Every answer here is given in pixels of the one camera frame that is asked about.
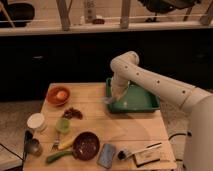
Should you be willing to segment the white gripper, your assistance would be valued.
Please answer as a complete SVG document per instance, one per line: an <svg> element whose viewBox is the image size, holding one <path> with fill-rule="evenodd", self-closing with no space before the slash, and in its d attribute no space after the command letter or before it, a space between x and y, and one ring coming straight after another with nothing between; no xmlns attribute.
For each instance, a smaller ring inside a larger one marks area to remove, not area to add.
<svg viewBox="0 0 213 171"><path fill-rule="evenodd" d="M128 88L128 82L118 83L111 80L111 96L115 101L120 100L126 93Z"/></svg>

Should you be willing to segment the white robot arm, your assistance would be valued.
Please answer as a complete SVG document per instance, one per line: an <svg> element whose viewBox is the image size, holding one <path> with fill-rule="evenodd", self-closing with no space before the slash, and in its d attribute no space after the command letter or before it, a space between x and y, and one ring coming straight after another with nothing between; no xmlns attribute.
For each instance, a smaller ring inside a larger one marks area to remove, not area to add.
<svg viewBox="0 0 213 171"><path fill-rule="evenodd" d="M184 148L185 171L213 171L213 93L140 68L138 64L139 56L134 51L111 60L112 97L120 99L132 81L188 113L190 136L186 137Z"/></svg>

